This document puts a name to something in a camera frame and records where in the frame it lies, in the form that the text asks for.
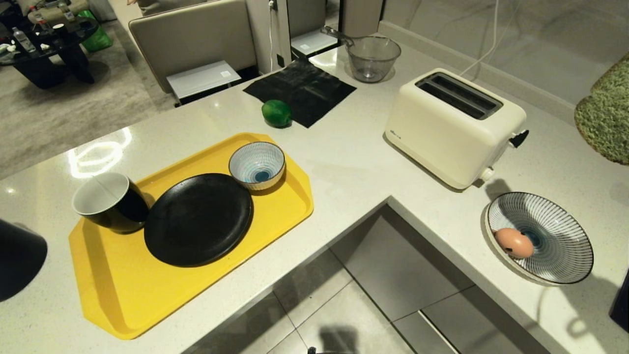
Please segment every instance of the blue and white bowl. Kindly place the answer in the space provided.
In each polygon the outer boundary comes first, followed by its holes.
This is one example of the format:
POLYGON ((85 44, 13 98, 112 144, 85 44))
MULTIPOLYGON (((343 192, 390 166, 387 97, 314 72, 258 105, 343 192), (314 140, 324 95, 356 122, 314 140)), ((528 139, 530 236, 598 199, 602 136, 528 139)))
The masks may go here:
POLYGON ((512 269, 547 285, 573 284, 592 271, 594 253, 583 228, 550 200, 525 192, 497 197, 486 210, 490 243, 512 269), (529 258, 512 258, 493 234, 504 228, 526 235, 535 248, 529 258))
POLYGON ((230 174, 248 190, 265 190, 284 175, 286 158, 279 146, 266 141, 247 144, 230 158, 230 174))

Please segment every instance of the toaster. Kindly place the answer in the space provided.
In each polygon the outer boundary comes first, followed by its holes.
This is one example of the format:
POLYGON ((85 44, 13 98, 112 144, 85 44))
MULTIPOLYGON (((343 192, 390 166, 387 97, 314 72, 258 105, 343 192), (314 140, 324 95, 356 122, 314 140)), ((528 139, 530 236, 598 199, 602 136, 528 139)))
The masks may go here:
POLYGON ((391 144, 456 189, 487 181, 507 146, 518 147, 524 110, 445 69, 402 86, 387 121, 391 144))

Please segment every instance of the egg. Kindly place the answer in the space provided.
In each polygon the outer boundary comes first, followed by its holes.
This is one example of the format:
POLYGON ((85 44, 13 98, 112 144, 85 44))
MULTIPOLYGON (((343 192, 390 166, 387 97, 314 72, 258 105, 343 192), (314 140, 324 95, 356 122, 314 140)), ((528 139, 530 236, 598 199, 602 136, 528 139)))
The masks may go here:
POLYGON ((531 240, 516 229, 500 229, 495 236, 500 248, 512 257, 529 258, 535 251, 531 240))

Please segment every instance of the green lime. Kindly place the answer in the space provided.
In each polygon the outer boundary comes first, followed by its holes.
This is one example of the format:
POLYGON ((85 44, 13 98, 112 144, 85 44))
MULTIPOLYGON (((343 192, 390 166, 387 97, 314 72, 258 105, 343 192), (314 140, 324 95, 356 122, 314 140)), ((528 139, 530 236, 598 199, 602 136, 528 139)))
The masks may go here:
POLYGON ((271 127, 287 127, 292 120, 291 107, 280 100, 269 100, 262 105, 262 116, 271 127))

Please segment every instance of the black table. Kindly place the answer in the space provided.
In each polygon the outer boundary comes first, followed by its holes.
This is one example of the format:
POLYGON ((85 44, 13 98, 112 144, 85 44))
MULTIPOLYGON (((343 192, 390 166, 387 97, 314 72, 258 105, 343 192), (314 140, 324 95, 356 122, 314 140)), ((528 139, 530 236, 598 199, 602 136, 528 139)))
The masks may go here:
POLYGON ((35 52, 14 52, 0 55, 0 66, 13 66, 26 76, 35 86, 41 89, 51 88, 64 81, 64 72, 70 71, 78 80, 85 83, 94 83, 92 74, 87 70, 87 57, 81 50, 84 40, 91 37, 98 29, 98 22, 92 18, 77 17, 77 20, 67 27, 64 35, 49 34, 36 36, 29 35, 35 52), (40 44, 45 43, 49 49, 42 50, 40 44), (55 65, 50 57, 59 54, 64 61, 64 66, 55 65))

